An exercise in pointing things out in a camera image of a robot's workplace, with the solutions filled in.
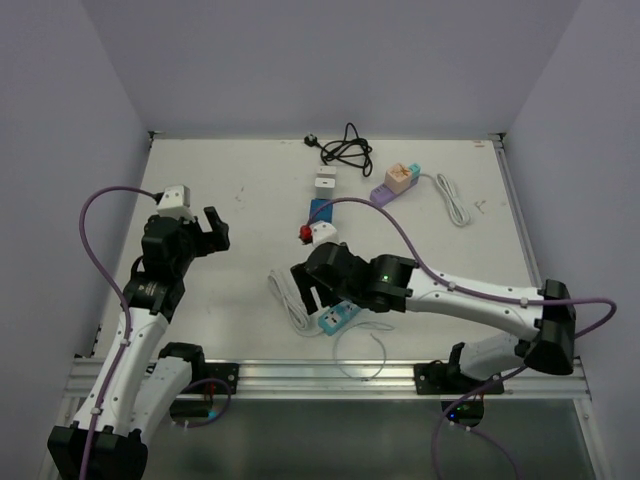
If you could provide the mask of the blue cube socket adapter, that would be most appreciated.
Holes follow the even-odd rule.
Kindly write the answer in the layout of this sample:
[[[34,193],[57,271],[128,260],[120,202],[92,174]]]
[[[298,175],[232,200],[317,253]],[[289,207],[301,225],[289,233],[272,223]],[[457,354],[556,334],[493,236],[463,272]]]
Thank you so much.
[[[308,225],[318,222],[332,223],[333,205],[327,199],[312,199],[309,207]]]

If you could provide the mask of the teal power strip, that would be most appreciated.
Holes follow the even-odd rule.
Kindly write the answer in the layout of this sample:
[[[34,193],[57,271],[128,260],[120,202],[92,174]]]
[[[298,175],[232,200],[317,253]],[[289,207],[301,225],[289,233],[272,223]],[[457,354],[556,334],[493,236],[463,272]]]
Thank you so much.
[[[355,316],[359,314],[361,308],[349,301],[342,301],[329,308],[318,318],[319,328],[327,335],[333,336]]]

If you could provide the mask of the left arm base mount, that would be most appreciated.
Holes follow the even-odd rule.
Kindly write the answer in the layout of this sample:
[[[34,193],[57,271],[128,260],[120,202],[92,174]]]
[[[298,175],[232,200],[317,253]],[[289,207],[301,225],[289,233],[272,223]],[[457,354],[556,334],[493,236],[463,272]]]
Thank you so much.
[[[212,362],[206,363],[204,369],[205,378],[215,378],[226,383],[232,395],[237,392],[237,384],[239,380],[240,365],[232,362]],[[193,389],[193,392],[202,394],[206,399],[212,399],[215,393],[223,393],[222,387],[216,387],[213,383],[205,386],[199,386]]]

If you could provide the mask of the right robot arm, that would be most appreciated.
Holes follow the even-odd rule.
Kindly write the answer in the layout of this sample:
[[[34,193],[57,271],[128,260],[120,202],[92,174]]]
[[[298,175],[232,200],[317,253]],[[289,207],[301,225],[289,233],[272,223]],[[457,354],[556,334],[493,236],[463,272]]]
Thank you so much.
[[[385,254],[366,261],[331,242],[290,272],[309,313],[349,301],[375,313],[435,313],[498,330],[453,346],[440,374],[454,391],[522,366],[556,376],[573,372],[576,313],[562,282],[516,288],[428,274],[414,259]]]

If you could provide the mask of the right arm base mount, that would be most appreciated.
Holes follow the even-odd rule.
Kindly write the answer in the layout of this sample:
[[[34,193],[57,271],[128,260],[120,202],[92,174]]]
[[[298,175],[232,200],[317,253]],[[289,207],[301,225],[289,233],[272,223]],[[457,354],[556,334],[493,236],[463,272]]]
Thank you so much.
[[[475,380],[464,375],[455,357],[447,362],[416,363],[413,375],[418,395],[463,395],[487,383],[487,380]]]

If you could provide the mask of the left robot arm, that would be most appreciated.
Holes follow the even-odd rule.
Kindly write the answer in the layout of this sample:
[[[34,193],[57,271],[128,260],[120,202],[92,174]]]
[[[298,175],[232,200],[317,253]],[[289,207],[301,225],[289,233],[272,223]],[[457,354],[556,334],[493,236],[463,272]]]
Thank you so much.
[[[125,304],[113,343],[86,400],[68,426],[56,426],[47,447],[63,479],[140,479],[149,445],[183,391],[208,379],[203,349],[172,343],[151,359],[185,293],[192,262],[229,249],[229,227],[214,207],[195,218],[151,216],[141,256],[123,289]]]

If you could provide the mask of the white USB charger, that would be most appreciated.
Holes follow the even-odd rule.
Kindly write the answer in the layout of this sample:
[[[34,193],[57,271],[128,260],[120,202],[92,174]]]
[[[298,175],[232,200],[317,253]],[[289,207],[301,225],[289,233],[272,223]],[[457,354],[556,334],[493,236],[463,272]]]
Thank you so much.
[[[316,177],[314,181],[315,198],[331,200],[334,196],[336,180],[328,177]]]

